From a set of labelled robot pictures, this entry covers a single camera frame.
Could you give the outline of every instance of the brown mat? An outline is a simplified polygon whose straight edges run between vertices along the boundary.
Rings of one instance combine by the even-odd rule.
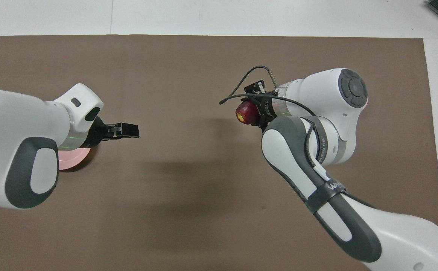
[[[0,37],[0,89],[54,100],[82,82],[104,142],[27,211],[0,209],[0,270],[368,270],[329,238],[267,165],[260,130],[222,106],[254,65],[282,84],[347,67],[369,104],[355,154],[328,170],[348,190],[438,225],[438,165],[423,41],[406,38]],[[246,83],[264,79],[256,71]]]

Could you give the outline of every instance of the black strap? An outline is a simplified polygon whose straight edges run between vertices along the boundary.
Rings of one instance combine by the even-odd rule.
[[[343,192],[345,189],[346,188],[337,180],[329,179],[308,197],[308,200],[305,202],[306,207],[314,214],[321,209],[329,199]]]

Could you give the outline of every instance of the pink plate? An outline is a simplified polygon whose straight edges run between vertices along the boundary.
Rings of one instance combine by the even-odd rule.
[[[73,151],[59,151],[59,170],[73,168],[87,157],[90,149],[78,148]]]

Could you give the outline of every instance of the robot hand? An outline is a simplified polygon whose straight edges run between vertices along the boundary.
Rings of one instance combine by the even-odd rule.
[[[268,93],[263,86],[260,81],[245,88],[246,98],[236,115],[263,130],[267,162],[334,241],[374,271],[438,271],[434,223],[375,209],[348,194],[323,168],[353,154],[356,123],[367,104],[367,89],[359,75],[332,69]]]
[[[104,125],[103,102],[76,84],[55,101],[0,90],[0,207],[27,209],[49,197],[58,178],[58,150],[138,137],[137,125]]]

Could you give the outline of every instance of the red apple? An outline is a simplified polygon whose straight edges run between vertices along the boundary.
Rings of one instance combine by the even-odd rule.
[[[245,125],[255,125],[259,122],[261,115],[252,101],[243,101],[236,109],[236,117]]]

